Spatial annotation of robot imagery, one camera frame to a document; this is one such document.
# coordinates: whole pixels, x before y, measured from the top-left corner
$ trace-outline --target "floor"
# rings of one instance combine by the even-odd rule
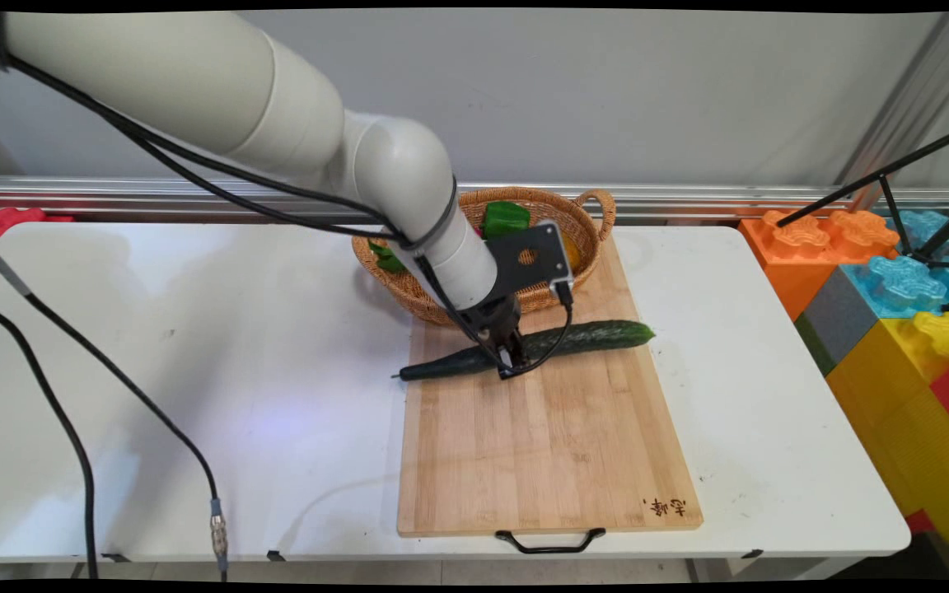
[[[0,581],[86,578],[83,564],[0,564]],[[214,563],[102,563],[101,578],[218,581]],[[231,563],[230,581],[335,585],[623,585],[690,582],[685,560],[444,560]]]

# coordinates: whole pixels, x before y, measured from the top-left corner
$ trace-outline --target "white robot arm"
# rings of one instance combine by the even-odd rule
[[[0,68],[10,63],[238,165],[376,210],[421,243],[391,247],[502,378],[549,356],[525,356],[516,291],[548,282],[569,311],[558,227],[484,243],[456,208],[449,157],[429,128],[347,111],[323,74],[233,12],[0,12]],[[517,266],[526,247],[541,255]]]

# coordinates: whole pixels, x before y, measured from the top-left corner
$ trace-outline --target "cucumber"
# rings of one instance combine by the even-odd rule
[[[559,337],[560,331],[562,328],[556,327],[538,331],[537,334],[523,335],[522,346],[526,350],[526,355],[532,361],[542,357]],[[591,323],[570,326],[569,331],[566,331],[566,337],[563,338],[553,356],[643,346],[651,338],[654,338],[651,328],[637,320],[593,320]],[[440,379],[444,376],[470,375],[496,367],[496,363],[483,352],[482,348],[474,346],[434,361],[413,364],[411,367],[403,368],[399,376],[402,381],[419,381]]]

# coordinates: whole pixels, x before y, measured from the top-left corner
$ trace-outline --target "metal rail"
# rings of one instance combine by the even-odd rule
[[[237,180],[212,180],[244,198],[325,222],[369,222],[342,207],[314,203]],[[461,192],[500,187],[506,183],[460,183]],[[515,183],[576,198],[592,188],[614,195],[618,224],[663,225],[669,222],[737,222],[758,218],[768,210],[801,209],[836,187],[750,187],[749,185],[692,184],[543,184]],[[949,188],[892,188],[896,205],[903,210],[949,212]],[[266,222],[259,214],[230,203],[177,179],[78,179],[78,177],[0,176],[0,210],[41,208],[48,214],[69,215],[91,222]],[[833,210],[847,210],[848,200],[818,211],[828,217]],[[588,205],[592,215],[598,206]],[[873,209],[889,217],[881,203]]]

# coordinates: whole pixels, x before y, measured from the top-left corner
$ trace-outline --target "wooden cutting board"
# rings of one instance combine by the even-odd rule
[[[613,237],[602,248],[575,293],[573,323],[639,320]],[[520,327],[531,334],[564,321],[563,308],[551,307],[524,315]],[[701,525],[649,345],[557,357],[507,381],[486,371],[411,383],[400,535]],[[409,360],[469,346],[459,330],[416,320]]]

